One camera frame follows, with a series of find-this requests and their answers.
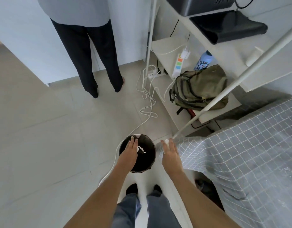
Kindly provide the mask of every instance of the blue jeans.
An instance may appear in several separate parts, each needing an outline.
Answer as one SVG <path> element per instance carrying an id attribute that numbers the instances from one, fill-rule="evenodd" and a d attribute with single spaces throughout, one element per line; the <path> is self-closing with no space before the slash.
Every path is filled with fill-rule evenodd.
<path id="1" fill-rule="evenodd" d="M 154 190 L 147 196 L 148 228 L 181 228 L 170 208 L 168 199 L 159 191 Z M 135 219 L 141 210 L 137 194 L 128 194 L 117 204 L 112 228 L 134 228 Z"/>

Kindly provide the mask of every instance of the white shelving unit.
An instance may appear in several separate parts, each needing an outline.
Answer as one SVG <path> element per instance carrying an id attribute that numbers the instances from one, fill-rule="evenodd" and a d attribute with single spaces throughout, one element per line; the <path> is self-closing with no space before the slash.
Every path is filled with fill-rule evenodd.
<path id="1" fill-rule="evenodd" d="M 231 75 L 234 78 L 239 77 L 239 75 L 241 75 L 248 68 L 245 65 L 245 60 L 250 55 L 255 46 L 266 51 L 273 45 L 273 41 L 265 34 L 213 45 L 189 19 L 190 17 L 204 14 L 183 17 L 179 15 L 166 0 L 162 1 L 169 7 L 168 9 L 176 15 L 180 22 L 191 32 L 191 34 L 193 34 L 198 39 L 198 41 L 201 42 L 201 44 L 217 59 L 219 65 L 224 69 L 227 75 Z M 269 61 L 259 67 L 253 74 L 242 81 L 240 86 L 246 92 L 249 92 L 291 72 L 292 59 L 289 59 L 288 56 L 283 54 L 282 51 L 279 51 L 272 58 L 270 58 Z"/>
<path id="2" fill-rule="evenodd" d="M 171 74 L 174 69 L 175 61 L 178 57 L 178 54 L 183 51 L 183 49 L 187 46 L 187 48 L 190 48 L 189 43 L 184 38 L 178 38 L 178 37 L 171 37 L 171 38 L 164 38 L 158 41 L 153 41 L 151 43 L 151 49 L 154 52 L 154 54 L 159 59 L 160 63 L 163 65 L 163 67 L 166 69 L 167 73 L 169 75 L 164 75 L 155 78 L 152 81 L 152 86 L 156 87 L 156 92 L 159 92 L 159 96 L 162 96 L 168 86 L 172 83 L 173 78 L 171 77 Z M 199 55 L 191 50 L 191 54 L 188 57 L 188 59 L 184 60 L 182 72 L 185 72 L 186 70 L 193 70 L 195 64 L 197 63 L 199 59 Z M 190 120 L 190 115 L 186 111 L 182 111 L 179 115 L 176 114 L 178 109 L 180 107 L 176 106 L 174 103 L 171 103 L 169 100 L 169 91 L 166 93 L 166 100 L 161 99 L 164 106 L 166 107 L 171 119 L 173 120 L 176 127 L 180 130 L 183 126 L 186 125 L 187 122 Z M 230 93 L 229 95 L 229 102 L 226 107 L 220 110 L 211 110 L 206 112 L 205 114 L 201 115 L 199 118 L 199 124 L 197 122 L 194 123 L 194 127 L 201 126 L 201 124 L 225 113 L 228 112 L 238 106 L 240 106 L 240 102 L 235 98 L 235 96 Z M 191 126 L 187 127 L 185 132 L 183 134 L 188 135 L 192 132 L 196 131 L 197 129 L 192 128 Z"/>
<path id="3" fill-rule="evenodd" d="M 177 16 L 179 21 L 182 22 L 182 24 L 190 31 L 190 33 L 193 34 L 202 45 L 204 45 L 205 49 L 209 50 L 209 52 L 217 59 L 219 65 L 224 69 L 226 74 L 233 76 L 235 79 L 204 109 L 201 111 L 194 111 L 196 116 L 191 120 L 189 120 L 189 115 L 188 117 L 185 116 L 185 114 L 182 114 L 180 117 L 179 115 L 176 115 L 178 107 L 169 101 L 169 96 L 167 96 L 166 101 L 162 99 L 164 106 L 179 129 L 173 138 L 176 138 L 181 133 L 183 135 L 187 135 L 188 133 L 186 130 L 192 129 L 189 125 L 196 120 L 199 120 L 200 123 L 204 123 L 240 106 L 241 104 L 239 101 L 236 100 L 235 96 L 231 94 L 231 91 L 236 86 L 240 85 L 246 92 L 248 92 L 292 72 L 292 61 L 288 61 L 287 57 L 284 56 L 282 52 L 280 52 L 280 50 L 292 40 L 292 28 L 274 44 L 266 35 L 258 35 L 213 45 L 201 33 L 201 31 L 198 30 L 193 22 L 190 21 L 189 18 L 191 16 L 183 17 L 179 15 L 166 0 L 162 1 L 169 6 L 169 10 Z M 152 42 L 151 39 L 153 36 L 157 0 L 154 0 L 153 3 L 148 45 L 154 51 L 168 74 L 171 75 L 177 55 L 184 49 L 184 46 L 179 49 L 176 48 L 180 45 L 187 44 L 187 42 L 185 42 L 183 38 L 165 38 Z M 247 67 L 244 61 L 255 46 L 260 47 L 265 52 L 250 67 Z M 186 70 L 192 70 L 198 60 L 198 57 L 199 55 L 194 53 L 192 50 L 190 57 L 187 60 L 184 60 L 182 72 Z M 147 53 L 146 73 L 148 72 L 149 60 L 150 50 L 148 50 Z M 288 65 L 286 67 L 276 66 L 276 64 L 279 64 L 280 62 L 284 62 Z M 166 91 L 166 88 L 172 83 L 172 81 L 173 80 L 170 76 L 165 75 L 155 78 L 152 82 L 152 85 L 156 87 L 156 91 L 162 95 Z M 229 102 L 226 107 L 220 110 L 210 110 L 211 107 L 213 107 L 226 95 L 229 95 Z"/>

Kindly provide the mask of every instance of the hand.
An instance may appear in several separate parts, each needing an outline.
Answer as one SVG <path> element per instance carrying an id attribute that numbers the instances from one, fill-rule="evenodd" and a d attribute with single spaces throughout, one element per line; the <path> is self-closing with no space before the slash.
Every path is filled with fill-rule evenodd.
<path id="1" fill-rule="evenodd" d="M 162 165 L 169 177 L 184 173 L 182 161 L 173 140 L 169 139 L 169 148 L 163 140 L 161 143 L 164 150 Z"/>
<path id="2" fill-rule="evenodd" d="M 131 140 L 128 142 L 125 150 L 119 156 L 116 166 L 119 166 L 126 173 L 129 173 L 134 167 L 137 159 L 137 145 L 138 139 L 134 140 L 131 136 Z"/>

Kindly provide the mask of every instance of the white wardrobe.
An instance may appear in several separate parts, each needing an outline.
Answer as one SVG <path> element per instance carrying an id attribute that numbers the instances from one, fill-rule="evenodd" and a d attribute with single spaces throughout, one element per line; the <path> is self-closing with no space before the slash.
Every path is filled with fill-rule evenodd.
<path id="1" fill-rule="evenodd" d="M 151 0 L 109 0 L 119 65 L 146 57 L 150 7 Z M 78 75 L 37 0 L 0 0 L 0 41 L 45 84 Z M 92 43 L 91 52 L 93 71 L 105 69 Z"/>

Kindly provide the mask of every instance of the checkered cloth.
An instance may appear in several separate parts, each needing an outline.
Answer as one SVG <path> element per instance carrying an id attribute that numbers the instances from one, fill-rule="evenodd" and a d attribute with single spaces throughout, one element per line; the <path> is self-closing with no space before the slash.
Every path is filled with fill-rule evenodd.
<path id="1" fill-rule="evenodd" d="M 183 167 L 212 180 L 226 213 L 241 227 L 292 228 L 292 97 L 208 137 L 176 143 Z"/>

